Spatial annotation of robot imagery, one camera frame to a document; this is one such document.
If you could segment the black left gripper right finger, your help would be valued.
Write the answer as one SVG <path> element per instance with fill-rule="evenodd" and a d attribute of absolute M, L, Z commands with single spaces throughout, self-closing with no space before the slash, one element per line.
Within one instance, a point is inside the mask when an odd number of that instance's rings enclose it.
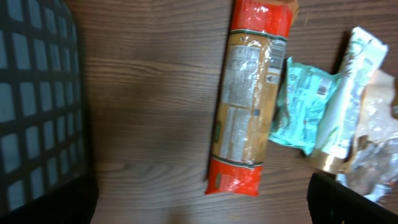
<path fill-rule="evenodd" d="M 313 173 L 307 190 L 312 223 L 397 224 L 397 215 L 321 173 Z"/>

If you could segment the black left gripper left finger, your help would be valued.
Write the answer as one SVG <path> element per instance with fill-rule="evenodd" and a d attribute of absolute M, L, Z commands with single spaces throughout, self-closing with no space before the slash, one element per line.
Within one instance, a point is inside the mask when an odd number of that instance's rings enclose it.
<path fill-rule="evenodd" d="M 83 175 L 1 216 L 1 224 L 90 224 L 98 196 L 96 177 Z"/>

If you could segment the beige PanTree snack pouch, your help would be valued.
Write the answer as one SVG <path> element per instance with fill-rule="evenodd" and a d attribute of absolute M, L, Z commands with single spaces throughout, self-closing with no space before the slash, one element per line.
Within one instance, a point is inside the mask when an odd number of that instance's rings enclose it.
<path fill-rule="evenodd" d="M 382 70 L 366 86 L 349 160 L 336 180 L 376 203 L 397 183 L 397 78 Z"/>

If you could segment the teal snack packet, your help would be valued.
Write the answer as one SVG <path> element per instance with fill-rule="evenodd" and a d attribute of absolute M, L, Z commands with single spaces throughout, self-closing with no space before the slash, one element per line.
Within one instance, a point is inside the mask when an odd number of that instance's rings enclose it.
<path fill-rule="evenodd" d="M 332 75 L 289 57 L 269 139 L 310 155 L 315 148 L 318 125 L 340 79 L 339 73 Z"/>

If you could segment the orange spaghetti packet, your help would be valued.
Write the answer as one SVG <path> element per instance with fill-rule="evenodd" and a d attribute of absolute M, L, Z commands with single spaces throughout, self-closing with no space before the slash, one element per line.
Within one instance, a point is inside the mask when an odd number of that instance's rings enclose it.
<path fill-rule="evenodd" d="M 206 194 L 257 196 L 297 0 L 235 0 Z"/>

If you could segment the white cream tube gold cap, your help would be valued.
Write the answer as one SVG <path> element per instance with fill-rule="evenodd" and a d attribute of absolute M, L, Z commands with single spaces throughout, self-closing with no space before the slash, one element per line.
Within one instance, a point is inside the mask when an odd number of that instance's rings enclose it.
<path fill-rule="evenodd" d="M 351 32 L 339 73 L 339 85 L 326 105 L 311 159 L 317 169 L 337 174 L 349 156 L 358 126 L 361 99 L 389 48 L 361 27 Z"/>

